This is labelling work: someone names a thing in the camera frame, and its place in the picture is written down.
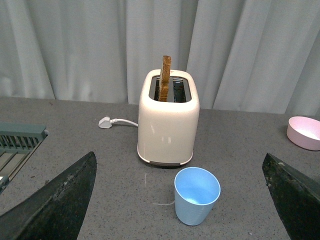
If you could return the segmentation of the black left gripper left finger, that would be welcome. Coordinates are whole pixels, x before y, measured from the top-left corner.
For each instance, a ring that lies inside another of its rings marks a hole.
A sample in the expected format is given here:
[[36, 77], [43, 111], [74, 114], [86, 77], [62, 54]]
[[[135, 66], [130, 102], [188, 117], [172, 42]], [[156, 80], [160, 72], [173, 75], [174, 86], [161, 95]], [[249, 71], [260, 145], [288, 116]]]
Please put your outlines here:
[[2, 240], [75, 240], [94, 189], [91, 151], [0, 217]]

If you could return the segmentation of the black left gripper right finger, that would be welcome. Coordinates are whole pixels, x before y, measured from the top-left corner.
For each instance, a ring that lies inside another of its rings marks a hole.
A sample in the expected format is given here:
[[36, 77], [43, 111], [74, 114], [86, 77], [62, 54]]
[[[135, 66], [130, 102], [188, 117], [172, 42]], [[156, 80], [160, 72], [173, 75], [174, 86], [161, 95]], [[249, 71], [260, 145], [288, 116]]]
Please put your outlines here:
[[292, 240], [320, 238], [320, 184], [267, 153], [262, 171], [277, 213]]

